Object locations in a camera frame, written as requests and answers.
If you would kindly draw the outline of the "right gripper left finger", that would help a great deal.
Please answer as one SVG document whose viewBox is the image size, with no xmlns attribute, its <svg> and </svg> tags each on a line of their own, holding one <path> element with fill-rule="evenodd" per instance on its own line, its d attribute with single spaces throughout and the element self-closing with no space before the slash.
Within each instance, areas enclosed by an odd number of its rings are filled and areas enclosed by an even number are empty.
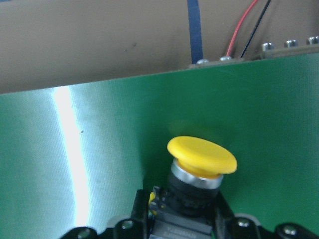
<svg viewBox="0 0 319 239">
<path fill-rule="evenodd" d="M 150 192 L 147 190 L 139 189 L 136 192 L 131 212 L 131 219 L 142 224 L 147 223 L 149 213 L 149 198 Z"/>
</svg>

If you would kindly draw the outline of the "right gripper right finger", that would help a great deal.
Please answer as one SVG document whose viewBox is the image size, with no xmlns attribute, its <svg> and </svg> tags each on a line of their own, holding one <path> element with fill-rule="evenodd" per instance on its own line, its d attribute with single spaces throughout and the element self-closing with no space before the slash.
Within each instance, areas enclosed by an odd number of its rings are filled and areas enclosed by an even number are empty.
<svg viewBox="0 0 319 239">
<path fill-rule="evenodd" d="M 234 218 L 234 213 L 222 193 L 217 193 L 214 199 L 213 212 L 215 224 L 228 224 Z"/>
</svg>

